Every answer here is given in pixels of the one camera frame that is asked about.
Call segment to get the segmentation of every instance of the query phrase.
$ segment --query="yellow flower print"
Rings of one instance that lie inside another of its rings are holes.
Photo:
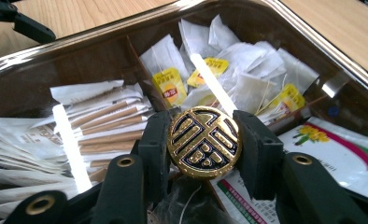
[[[329,137],[326,133],[319,131],[316,128],[313,128],[309,125],[304,125],[301,129],[298,130],[298,134],[293,138],[301,137],[295,145],[300,146],[307,140],[311,140],[312,142],[328,142]]]

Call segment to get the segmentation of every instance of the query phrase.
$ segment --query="wooden table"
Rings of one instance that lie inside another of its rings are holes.
[[[26,0],[19,11],[48,26],[58,38],[175,0]],[[368,6],[358,0],[281,0],[300,18],[368,71]],[[37,45],[0,22],[0,57]]]

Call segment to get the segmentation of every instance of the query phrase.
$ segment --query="stack of packets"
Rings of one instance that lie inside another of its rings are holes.
[[[170,106],[220,108],[190,60],[194,53],[204,58],[236,107],[257,115],[265,124],[304,106],[303,94],[318,78],[284,49],[276,50],[266,41],[240,42],[219,15],[210,27],[181,20],[178,28],[183,42],[180,49],[167,35],[140,56]]]
[[[152,114],[136,84],[115,80],[50,89],[65,105],[74,136],[93,184],[101,182],[115,157],[130,153]],[[53,116],[45,119],[0,118],[0,218],[25,198],[43,190],[78,194]]]
[[[340,186],[368,198],[368,137],[310,118],[279,139],[287,153],[315,157]],[[279,223],[275,202],[250,199],[238,171],[211,183],[227,212],[239,223]]]

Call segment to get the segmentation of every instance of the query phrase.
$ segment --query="gold ornament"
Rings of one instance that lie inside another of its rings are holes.
[[[242,146],[233,119],[213,107],[196,106],[174,117],[167,149],[180,171],[193,178],[226,174]]]

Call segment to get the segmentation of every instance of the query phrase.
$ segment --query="clamp arm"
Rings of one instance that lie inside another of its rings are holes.
[[[18,9],[8,1],[0,1],[0,21],[13,22],[14,31],[40,44],[47,44],[56,39],[51,29],[19,13]]]

